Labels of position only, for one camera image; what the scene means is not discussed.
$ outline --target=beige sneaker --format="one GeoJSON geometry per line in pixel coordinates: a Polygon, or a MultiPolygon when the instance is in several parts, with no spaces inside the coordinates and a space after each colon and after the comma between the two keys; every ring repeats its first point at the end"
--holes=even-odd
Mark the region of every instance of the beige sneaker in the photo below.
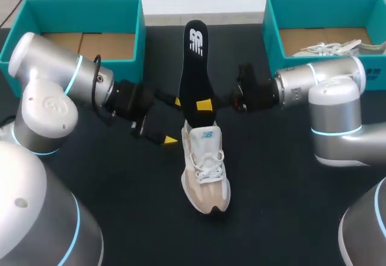
{"type": "Polygon", "coordinates": [[[221,149],[218,126],[182,128],[185,170],[181,182],[186,196],[196,210],[204,214],[224,212],[230,201],[230,185],[221,149]]]}

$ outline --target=black table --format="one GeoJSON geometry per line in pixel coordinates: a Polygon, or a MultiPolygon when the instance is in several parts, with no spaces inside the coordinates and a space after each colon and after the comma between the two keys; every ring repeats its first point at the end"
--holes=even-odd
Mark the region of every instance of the black table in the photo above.
{"type": "MultiPolygon", "coordinates": [[[[8,30],[0,30],[0,47],[8,30]]],[[[260,25],[209,27],[209,74],[217,94],[235,84],[238,65],[252,62],[269,76],[260,25]]],[[[149,27],[144,82],[178,91],[183,27],[149,27]]],[[[18,100],[0,75],[0,119],[18,100]]],[[[386,93],[366,92],[364,123],[386,120],[386,93]]],[[[182,116],[156,104],[154,129],[178,136],[182,116]]],[[[218,114],[232,187],[222,219],[203,217],[180,181],[181,144],[157,147],[130,136],[123,120],[107,128],[79,107],[75,132],[51,160],[51,169],[98,220],[104,265],[343,266],[338,225],[344,211],[386,176],[384,168],[328,168],[312,151],[307,106],[238,115],[218,114]]]]}

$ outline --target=cardboard box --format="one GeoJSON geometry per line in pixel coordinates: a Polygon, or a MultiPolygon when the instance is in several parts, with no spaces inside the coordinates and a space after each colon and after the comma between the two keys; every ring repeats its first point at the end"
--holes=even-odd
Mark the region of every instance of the cardboard box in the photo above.
{"type": "Polygon", "coordinates": [[[146,27],[141,0],[25,0],[0,53],[0,70],[16,96],[19,82],[8,64],[19,39],[33,32],[93,60],[116,81],[142,81],[146,27]]]}
{"type": "MultiPolygon", "coordinates": [[[[380,45],[386,41],[385,0],[267,0],[263,23],[265,50],[272,76],[278,69],[340,56],[293,57],[318,43],[361,39],[380,45]]],[[[366,90],[386,89],[386,55],[360,55],[366,90]]]]}

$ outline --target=sneaker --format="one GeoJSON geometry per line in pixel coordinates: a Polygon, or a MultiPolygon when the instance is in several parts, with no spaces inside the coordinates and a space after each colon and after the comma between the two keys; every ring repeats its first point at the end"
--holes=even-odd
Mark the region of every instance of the sneaker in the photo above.
{"type": "Polygon", "coordinates": [[[185,122],[182,142],[186,166],[181,176],[185,194],[201,213],[224,212],[230,201],[230,185],[221,149],[221,130],[216,124],[188,130],[185,122]]]}
{"type": "Polygon", "coordinates": [[[294,54],[294,57],[306,56],[333,56],[333,55],[383,55],[386,54],[386,42],[381,45],[363,44],[361,40],[352,40],[344,44],[319,43],[315,46],[303,48],[300,52],[294,54]]]}
{"type": "Polygon", "coordinates": [[[306,57],[306,56],[333,56],[333,55],[358,55],[358,46],[361,44],[361,40],[352,40],[344,44],[331,43],[324,44],[319,43],[315,46],[303,48],[300,52],[294,54],[294,57],[306,57]]]}

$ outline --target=black insole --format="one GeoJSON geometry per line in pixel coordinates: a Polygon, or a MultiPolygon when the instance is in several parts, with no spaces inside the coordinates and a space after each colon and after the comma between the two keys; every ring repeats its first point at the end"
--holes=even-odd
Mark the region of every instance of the black insole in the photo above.
{"type": "Polygon", "coordinates": [[[202,21],[190,21],[183,36],[183,69],[179,98],[188,124],[193,127],[212,126],[216,120],[215,94],[207,74],[209,35],[202,21]],[[212,110],[199,110],[197,102],[211,103],[212,110]]]}

